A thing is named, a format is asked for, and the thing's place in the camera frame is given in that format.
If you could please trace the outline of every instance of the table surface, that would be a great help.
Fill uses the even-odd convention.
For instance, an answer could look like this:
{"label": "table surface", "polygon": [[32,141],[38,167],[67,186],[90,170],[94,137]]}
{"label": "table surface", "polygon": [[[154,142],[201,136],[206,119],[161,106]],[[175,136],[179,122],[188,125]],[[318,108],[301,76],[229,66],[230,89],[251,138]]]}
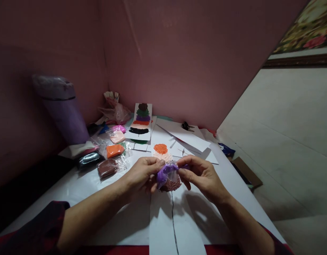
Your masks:
{"label": "table surface", "polygon": [[[219,165],[214,164],[226,189],[282,243],[286,243],[254,195],[250,192],[220,147],[211,143]],[[133,150],[128,158],[133,165],[139,157],[150,157],[150,152]],[[74,168],[43,194],[34,204],[12,222],[1,234],[15,231],[33,219],[50,201],[68,201],[71,206],[118,180],[126,171],[100,181],[97,169],[77,172]],[[124,206],[86,245],[149,245],[150,195],[143,194],[136,201]],[[204,244],[234,243],[216,207],[193,186],[188,196],[194,220],[200,230]]]}

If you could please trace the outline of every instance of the red sleeve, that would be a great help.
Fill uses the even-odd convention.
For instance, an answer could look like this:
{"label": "red sleeve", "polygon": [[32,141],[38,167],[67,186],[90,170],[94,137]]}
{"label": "red sleeve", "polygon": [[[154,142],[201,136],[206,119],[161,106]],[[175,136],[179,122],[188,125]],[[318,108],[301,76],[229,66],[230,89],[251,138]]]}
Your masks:
{"label": "red sleeve", "polygon": [[274,242],[275,255],[294,255],[287,244],[282,244],[268,229],[261,225],[265,231],[272,237]]}
{"label": "red sleeve", "polygon": [[50,202],[19,230],[0,237],[0,254],[60,254],[56,247],[68,202]]}

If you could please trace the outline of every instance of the flower painting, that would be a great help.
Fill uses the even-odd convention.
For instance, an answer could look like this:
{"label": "flower painting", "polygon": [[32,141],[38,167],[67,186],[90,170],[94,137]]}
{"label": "flower painting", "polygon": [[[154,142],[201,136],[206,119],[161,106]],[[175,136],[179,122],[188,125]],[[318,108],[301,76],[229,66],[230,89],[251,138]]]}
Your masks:
{"label": "flower painting", "polygon": [[311,0],[273,54],[327,47],[327,0]]}

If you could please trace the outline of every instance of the left hand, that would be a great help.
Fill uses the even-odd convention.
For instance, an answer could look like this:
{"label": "left hand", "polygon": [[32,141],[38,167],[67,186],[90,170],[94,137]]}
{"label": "left hand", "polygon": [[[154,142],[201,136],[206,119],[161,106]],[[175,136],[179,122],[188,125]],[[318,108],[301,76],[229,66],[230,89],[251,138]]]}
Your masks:
{"label": "left hand", "polygon": [[160,171],[164,164],[164,160],[155,157],[139,158],[118,181],[122,186],[125,186],[126,193],[134,194],[142,189],[148,193],[154,193],[157,187],[155,174]]}

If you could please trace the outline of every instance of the forearm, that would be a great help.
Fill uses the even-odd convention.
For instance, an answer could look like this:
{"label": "forearm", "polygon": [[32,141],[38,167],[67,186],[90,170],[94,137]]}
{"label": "forearm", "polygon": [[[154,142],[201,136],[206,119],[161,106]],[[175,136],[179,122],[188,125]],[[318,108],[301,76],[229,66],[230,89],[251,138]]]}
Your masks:
{"label": "forearm", "polygon": [[274,254],[274,242],[270,235],[234,197],[229,196],[216,206],[244,254]]}
{"label": "forearm", "polygon": [[62,254],[71,254],[125,204],[125,189],[115,182],[69,208],[57,247]]}

